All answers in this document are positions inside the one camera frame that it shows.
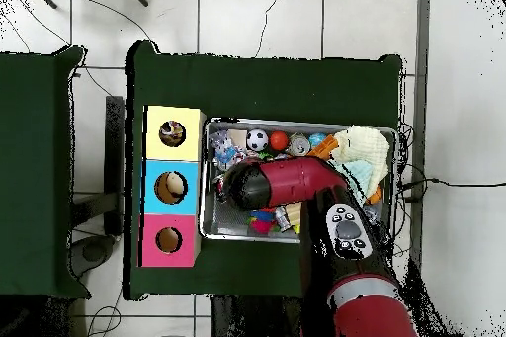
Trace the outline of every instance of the table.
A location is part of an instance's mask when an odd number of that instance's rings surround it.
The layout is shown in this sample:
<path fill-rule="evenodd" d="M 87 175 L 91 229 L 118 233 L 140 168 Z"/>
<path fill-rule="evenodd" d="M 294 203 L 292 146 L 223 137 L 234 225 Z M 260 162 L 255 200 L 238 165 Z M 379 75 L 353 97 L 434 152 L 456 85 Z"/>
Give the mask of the table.
<path fill-rule="evenodd" d="M 207 117 L 397 129 L 401 59 L 255 59 L 160 54 L 138 41 L 126 57 L 126 298 L 142 294 L 300 296 L 296 244 L 203 239 L 195 267 L 136 267 L 142 108 L 200 109 Z"/>

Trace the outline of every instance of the box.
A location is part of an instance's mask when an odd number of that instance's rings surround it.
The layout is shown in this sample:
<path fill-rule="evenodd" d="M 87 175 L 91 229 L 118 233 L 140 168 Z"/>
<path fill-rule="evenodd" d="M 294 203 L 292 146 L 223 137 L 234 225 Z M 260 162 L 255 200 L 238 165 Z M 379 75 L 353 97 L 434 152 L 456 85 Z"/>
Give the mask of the box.
<path fill-rule="evenodd" d="M 198 109 L 144 107 L 139 267 L 195 265 L 204 121 Z"/>

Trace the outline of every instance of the green tablecloth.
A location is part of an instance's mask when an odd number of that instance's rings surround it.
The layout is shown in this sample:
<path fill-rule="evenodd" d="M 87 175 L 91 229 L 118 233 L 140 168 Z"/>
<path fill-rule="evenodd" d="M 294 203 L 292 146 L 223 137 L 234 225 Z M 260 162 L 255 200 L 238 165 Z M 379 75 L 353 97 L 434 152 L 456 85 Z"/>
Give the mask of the green tablecloth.
<path fill-rule="evenodd" d="M 69 84 L 80 47 L 0 53 L 0 294 L 84 297 L 67 268 Z"/>
<path fill-rule="evenodd" d="M 126 293 L 300 296 L 295 244 L 203 239 L 194 268 L 135 266 L 144 105 L 198 108 L 207 117 L 396 129 L 400 68 L 397 55 L 379 61 L 242 59 L 159 54 L 151 42 L 137 42 L 126 58 L 126 141 L 132 144 L 126 187 L 133 195 L 126 195 Z"/>

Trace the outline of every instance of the circular hole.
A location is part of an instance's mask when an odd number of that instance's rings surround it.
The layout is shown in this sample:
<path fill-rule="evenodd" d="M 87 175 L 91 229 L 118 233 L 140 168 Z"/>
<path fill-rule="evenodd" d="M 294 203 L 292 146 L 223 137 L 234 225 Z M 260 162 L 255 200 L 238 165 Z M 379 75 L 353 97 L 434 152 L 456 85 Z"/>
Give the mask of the circular hole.
<path fill-rule="evenodd" d="M 179 122 L 167 121 L 160 127 L 158 136 L 165 145 L 175 148 L 185 141 L 186 130 Z"/>
<path fill-rule="evenodd" d="M 164 253 L 174 253 L 181 248 L 183 237 L 176 228 L 163 228 L 156 234 L 156 246 Z"/>
<path fill-rule="evenodd" d="M 177 171 L 160 174 L 154 184 L 154 193 L 164 204 L 179 204 L 187 192 L 188 183 Z"/>

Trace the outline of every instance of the red ball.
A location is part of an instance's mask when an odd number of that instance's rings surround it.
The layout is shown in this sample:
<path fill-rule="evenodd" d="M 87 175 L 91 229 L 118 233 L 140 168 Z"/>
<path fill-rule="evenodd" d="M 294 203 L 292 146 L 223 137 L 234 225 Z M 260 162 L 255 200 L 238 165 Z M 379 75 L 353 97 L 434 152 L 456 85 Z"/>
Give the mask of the red ball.
<path fill-rule="evenodd" d="M 269 138 L 269 143 L 271 144 L 271 148 L 276 151 L 283 151 L 287 146 L 289 146 L 289 138 L 284 132 L 277 130 L 271 134 Z"/>

